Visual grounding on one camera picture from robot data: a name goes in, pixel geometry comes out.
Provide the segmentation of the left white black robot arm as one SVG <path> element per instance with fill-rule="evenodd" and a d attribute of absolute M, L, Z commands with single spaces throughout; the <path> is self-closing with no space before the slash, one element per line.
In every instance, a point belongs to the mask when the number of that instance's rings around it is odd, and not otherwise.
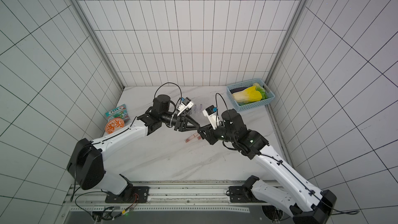
<path fill-rule="evenodd" d="M 200 124 L 189 116 L 194 103 L 188 97 L 181 98 L 173 112 L 169 110 L 171 102 L 168 95 L 161 94 L 153 99 L 153 105 L 144 114 L 126 127 L 93 141 L 78 141 L 66 166 L 74 184 L 82 190 L 100 189 L 107 192 L 107 203 L 137 200 L 139 193 L 133 184 L 123 175 L 107 171 L 104 162 L 128 144 L 152 134 L 163 124 L 179 132 L 200 128 Z"/>

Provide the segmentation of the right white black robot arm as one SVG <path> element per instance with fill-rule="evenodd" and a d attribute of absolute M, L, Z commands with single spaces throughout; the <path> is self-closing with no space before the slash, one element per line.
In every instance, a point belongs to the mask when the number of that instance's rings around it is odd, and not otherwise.
<path fill-rule="evenodd" d="M 250 130 L 234 109 L 218 115 L 217 108 L 203 110 L 209 124 L 199 128 L 202 139 L 213 145 L 230 142 L 234 149 L 265 168 L 283 189 L 275 188 L 256 176 L 249 177 L 243 187 L 247 197 L 267 202 L 289 215 L 296 224 L 325 224 L 330 218 L 337 197 L 321 190 L 302 177 L 280 156 L 259 132 Z"/>

